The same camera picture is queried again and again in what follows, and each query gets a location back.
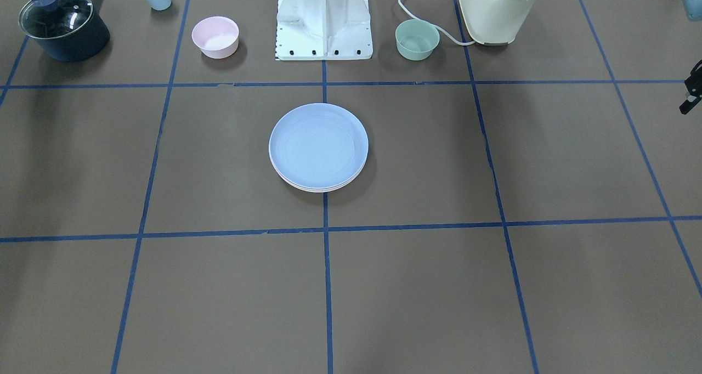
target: stacked plates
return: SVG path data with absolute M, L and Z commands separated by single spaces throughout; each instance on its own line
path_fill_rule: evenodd
M 332 104 L 306 104 L 288 112 L 268 143 L 273 168 L 287 183 L 309 192 L 346 186 L 368 157 L 368 134 L 351 112 Z

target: bowl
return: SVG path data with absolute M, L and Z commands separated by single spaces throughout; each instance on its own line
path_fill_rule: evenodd
M 193 27 L 193 42 L 212 59 L 231 56 L 239 47 L 239 27 L 223 16 L 210 16 Z
M 439 31 L 421 19 L 401 22 L 395 30 L 397 52 L 409 60 L 424 60 L 439 44 Z

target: pink bowl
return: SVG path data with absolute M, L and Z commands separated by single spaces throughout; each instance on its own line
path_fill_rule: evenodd
M 239 27 L 223 16 L 210 16 L 193 28 L 193 42 L 212 59 L 231 56 L 239 47 Z

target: plate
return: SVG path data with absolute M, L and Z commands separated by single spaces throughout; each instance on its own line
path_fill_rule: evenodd
M 368 157 L 368 134 L 351 112 L 333 104 L 305 104 L 276 123 L 268 142 L 273 168 L 303 191 L 340 189 Z

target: pot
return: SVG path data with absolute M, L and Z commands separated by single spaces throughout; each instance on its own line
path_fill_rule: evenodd
M 91 0 L 30 0 L 20 11 L 22 31 L 53 59 L 88 59 L 110 41 Z

